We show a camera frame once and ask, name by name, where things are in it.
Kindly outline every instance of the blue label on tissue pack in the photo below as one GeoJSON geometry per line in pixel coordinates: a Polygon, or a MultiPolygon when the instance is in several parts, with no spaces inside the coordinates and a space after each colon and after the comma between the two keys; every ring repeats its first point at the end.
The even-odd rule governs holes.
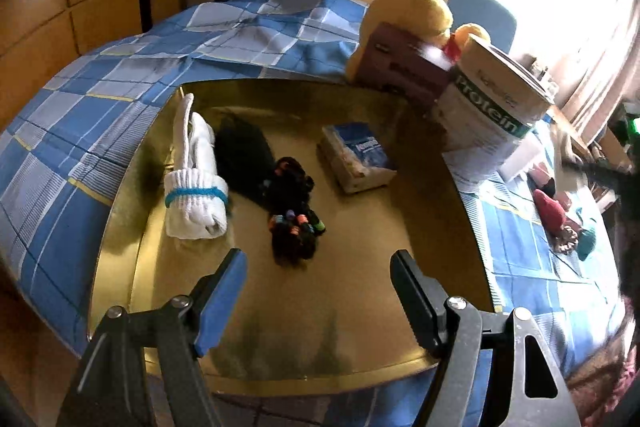
{"type": "Polygon", "coordinates": [[[345,123],[335,125],[334,129],[345,146],[353,151],[364,166],[396,170],[367,123],[345,123]]]}

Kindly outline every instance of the bed sheet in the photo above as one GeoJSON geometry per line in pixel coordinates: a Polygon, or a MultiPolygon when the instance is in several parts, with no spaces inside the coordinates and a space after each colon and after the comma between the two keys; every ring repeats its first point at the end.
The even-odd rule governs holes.
{"type": "MultiPolygon", "coordinates": [[[[201,4],[78,58],[23,108],[0,135],[0,255],[24,297],[71,349],[82,353],[87,344],[89,297],[111,201],[176,87],[270,76],[338,82],[364,9],[354,0],[201,4]]],[[[535,133],[550,154],[548,126],[539,123],[535,133]]],[[[593,198],[588,191],[574,195],[574,208],[582,219],[594,219],[598,235],[584,263],[550,251],[526,182],[505,184],[496,174],[479,194],[462,198],[496,309],[531,310],[567,375],[624,314],[593,198]]],[[[479,364],[470,425],[482,407],[488,360],[485,354],[479,364]]],[[[343,414],[346,400],[356,416],[340,425],[410,425],[431,377],[335,397],[324,416],[343,414]]]]}

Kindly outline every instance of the green label band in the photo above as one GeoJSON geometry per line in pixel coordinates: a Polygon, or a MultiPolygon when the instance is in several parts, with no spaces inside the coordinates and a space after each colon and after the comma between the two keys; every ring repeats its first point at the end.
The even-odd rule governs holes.
{"type": "Polygon", "coordinates": [[[462,95],[475,105],[489,120],[516,138],[524,137],[529,126],[513,118],[508,112],[490,99],[482,89],[471,82],[461,71],[456,79],[456,87],[462,95]]]}

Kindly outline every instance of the maroon box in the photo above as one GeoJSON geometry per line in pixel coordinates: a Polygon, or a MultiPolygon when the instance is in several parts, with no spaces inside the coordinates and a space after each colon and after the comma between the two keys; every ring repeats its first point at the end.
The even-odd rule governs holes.
{"type": "Polygon", "coordinates": [[[355,82],[398,92],[428,109],[449,84],[453,64],[440,48],[389,23],[381,23],[369,38],[355,82]]]}

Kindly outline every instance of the wooden floor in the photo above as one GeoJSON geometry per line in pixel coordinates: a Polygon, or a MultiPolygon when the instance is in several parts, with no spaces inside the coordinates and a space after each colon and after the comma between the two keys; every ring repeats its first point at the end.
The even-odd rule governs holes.
{"type": "Polygon", "coordinates": [[[0,375],[38,427],[54,427],[78,361],[0,269],[0,375]]]}

